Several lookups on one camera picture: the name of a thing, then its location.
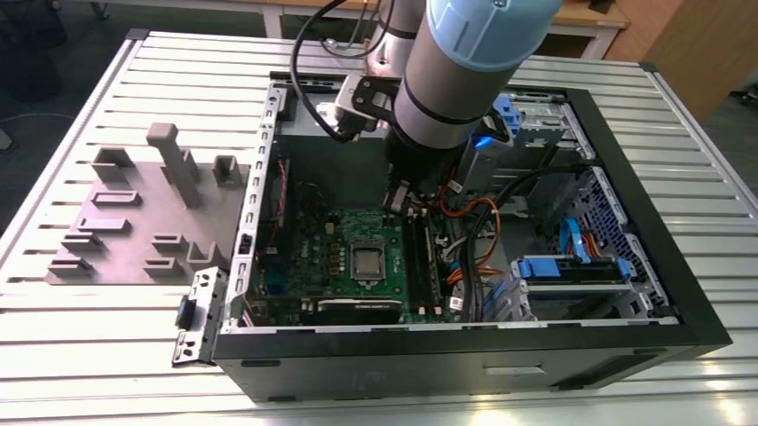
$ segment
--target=wooden table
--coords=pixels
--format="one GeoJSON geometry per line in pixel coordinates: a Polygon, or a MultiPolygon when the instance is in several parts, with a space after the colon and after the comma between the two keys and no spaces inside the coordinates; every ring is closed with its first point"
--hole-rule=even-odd
{"type": "MultiPolygon", "coordinates": [[[[268,38],[281,38],[283,15],[311,16],[327,0],[110,0],[114,4],[139,4],[191,9],[208,9],[233,12],[255,12],[263,15],[268,38]]],[[[616,39],[618,31],[628,26],[628,19],[614,6],[608,14],[587,9],[588,1],[566,0],[552,21],[550,34],[588,37],[590,43],[582,59],[602,59],[616,39]]],[[[376,0],[368,0],[369,7],[376,0]]],[[[363,0],[347,0],[339,9],[329,12],[335,18],[357,19],[363,8],[363,0]]]]}
{"type": "Polygon", "coordinates": [[[615,3],[634,27],[616,38],[607,58],[655,64],[687,109],[704,120],[758,67],[758,2],[615,3]]]}

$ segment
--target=robotic arm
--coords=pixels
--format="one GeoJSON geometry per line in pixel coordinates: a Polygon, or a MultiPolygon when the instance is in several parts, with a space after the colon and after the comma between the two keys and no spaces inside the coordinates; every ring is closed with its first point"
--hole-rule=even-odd
{"type": "Polygon", "coordinates": [[[559,7],[560,0],[428,0],[385,150],[411,185],[468,142],[559,7]]]}
{"type": "Polygon", "coordinates": [[[368,68],[380,76],[351,75],[336,100],[341,140],[357,137],[377,120],[389,123],[384,152],[393,169],[384,206],[393,211],[408,187],[460,154],[562,4],[427,0],[413,32],[423,2],[389,0],[387,8],[384,0],[376,29],[384,39],[368,56],[368,68]],[[401,75],[401,82],[387,75],[401,75]]]}

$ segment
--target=black computer chassis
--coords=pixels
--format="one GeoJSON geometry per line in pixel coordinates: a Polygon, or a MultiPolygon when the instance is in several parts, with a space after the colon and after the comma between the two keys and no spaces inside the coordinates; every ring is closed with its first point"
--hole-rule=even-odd
{"type": "MultiPolygon", "coordinates": [[[[333,75],[319,78],[335,80],[333,75]]],[[[588,91],[507,89],[559,94],[571,104],[679,324],[220,334],[213,361],[253,400],[592,389],[667,360],[692,359],[731,343],[588,91]]]]}

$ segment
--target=open computer tower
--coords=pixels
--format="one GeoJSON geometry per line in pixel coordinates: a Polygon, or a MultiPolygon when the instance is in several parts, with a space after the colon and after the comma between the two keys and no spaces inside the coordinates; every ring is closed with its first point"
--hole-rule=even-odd
{"type": "MultiPolygon", "coordinates": [[[[308,78],[313,104],[341,80],[308,78]]],[[[508,87],[495,107],[514,145],[459,182],[496,191],[524,170],[590,167],[503,206],[502,274],[467,323],[445,280],[455,223],[423,198],[380,210],[385,130],[336,144],[272,76],[231,265],[195,275],[175,366],[219,365],[256,401],[479,395],[598,388],[731,342],[590,93],[508,87]],[[567,218],[594,269],[574,269],[567,218]]]]}

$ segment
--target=metal work surface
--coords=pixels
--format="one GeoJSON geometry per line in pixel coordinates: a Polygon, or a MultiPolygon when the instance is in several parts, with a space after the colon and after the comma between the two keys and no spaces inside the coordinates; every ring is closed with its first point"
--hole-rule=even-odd
{"type": "MultiPolygon", "coordinates": [[[[96,180],[89,162],[101,147],[124,147],[139,162],[159,161],[144,134],[152,122],[173,122],[179,145],[192,149],[196,162],[229,154],[255,164],[268,72],[287,70],[289,46],[168,33],[124,43],[0,240],[0,419],[758,423],[755,200],[666,84],[636,64],[532,58],[512,83],[576,87],[595,96],[731,333],[734,345],[703,359],[671,362],[592,391],[256,406],[220,369],[171,369],[175,310],[187,288],[44,282],[96,180]]],[[[300,68],[344,73],[360,71],[363,62],[332,59],[311,43],[300,68]]]]}

